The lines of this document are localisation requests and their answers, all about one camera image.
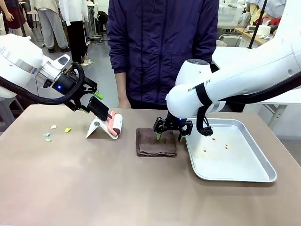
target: silver baking tray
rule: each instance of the silver baking tray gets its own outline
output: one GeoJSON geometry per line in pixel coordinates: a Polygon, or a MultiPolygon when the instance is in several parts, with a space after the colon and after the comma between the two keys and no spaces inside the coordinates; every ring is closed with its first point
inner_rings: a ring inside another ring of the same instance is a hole
{"type": "Polygon", "coordinates": [[[196,129],[186,137],[191,164],[204,180],[274,182],[277,174],[260,147],[244,126],[235,119],[208,119],[212,136],[196,129]]]}

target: tray rim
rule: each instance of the tray rim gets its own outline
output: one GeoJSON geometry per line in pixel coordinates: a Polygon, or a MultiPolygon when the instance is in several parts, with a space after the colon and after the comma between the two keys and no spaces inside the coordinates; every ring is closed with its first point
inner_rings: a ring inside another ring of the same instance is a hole
{"type": "MultiPolygon", "coordinates": [[[[193,125],[196,125],[196,123],[194,122],[196,120],[196,118],[188,118],[187,119],[188,121],[189,120],[192,120],[192,123],[193,125]]],[[[272,164],[269,162],[268,158],[265,156],[265,154],[263,153],[263,151],[261,150],[261,148],[259,147],[259,145],[257,144],[257,142],[255,141],[255,139],[253,138],[253,136],[251,135],[251,133],[249,132],[248,128],[239,120],[237,119],[231,119],[231,118],[208,118],[208,121],[210,122],[210,120],[222,120],[222,121],[225,121],[225,120],[233,120],[233,121],[236,121],[238,122],[239,124],[241,124],[245,130],[247,131],[248,135],[252,138],[253,142],[256,144],[256,146],[259,148],[259,151],[260,153],[262,154],[262,156],[265,158],[265,160],[267,161],[267,163],[269,164],[269,166],[272,168],[272,170],[274,171],[275,173],[275,177],[272,179],[272,180],[241,180],[241,179],[223,179],[223,178],[206,178],[202,175],[200,175],[196,169],[195,169],[195,164],[194,164],[194,161],[192,160],[192,156],[191,156],[191,153],[190,153],[190,150],[189,150],[189,144],[188,144],[188,141],[187,139],[186,140],[186,146],[187,146],[187,150],[188,150],[188,154],[189,154],[189,158],[190,158],[190,162],[191,162],[191,165],[192,165],[192,168],[193,168],[193,171],[194,173],[201,179],[203,180],[208,180],[208,181],[233,181],[233,182],[255,182],[255,183],[273,183],[277,180],[277,172],[276,170],[274,169],[274,167],[272,166],[272,164]]]]}

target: black shoe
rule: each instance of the black shoe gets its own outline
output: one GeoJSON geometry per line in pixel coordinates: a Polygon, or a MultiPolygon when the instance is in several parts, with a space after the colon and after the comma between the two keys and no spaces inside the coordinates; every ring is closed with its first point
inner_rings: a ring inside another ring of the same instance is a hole
{"type": "Polygon", "coordinates": [[[63,49],[61,49],[61,52],[62,52],[62,53],[70,52],[70,48],[69,48],[69,47],[63,48],[63,49]]]}

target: clear plastic container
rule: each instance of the clear plastic container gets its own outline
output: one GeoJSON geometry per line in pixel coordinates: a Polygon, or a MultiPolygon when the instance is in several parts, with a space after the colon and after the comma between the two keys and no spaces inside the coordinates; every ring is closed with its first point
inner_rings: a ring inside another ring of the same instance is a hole
{"type": "Polygon", "coordinates": [[[220,3],[218,9],[218,26],[237,26],[244,7],[235,3],[231,3],[231,5],[236,8],[229,6],[229,3],[220,3]]]}

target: folded towel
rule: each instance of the folded towel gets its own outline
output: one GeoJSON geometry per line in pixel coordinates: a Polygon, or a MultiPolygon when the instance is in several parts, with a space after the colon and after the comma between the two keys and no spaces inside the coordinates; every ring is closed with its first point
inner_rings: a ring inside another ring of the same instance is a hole
{"type": "Polygon", "coordinates": [[[166,131],[161,139],[152,129],[138,128],[136,131],[136,151],[140,157],[175,157],[177,155],[174,133],[166,131]]]}

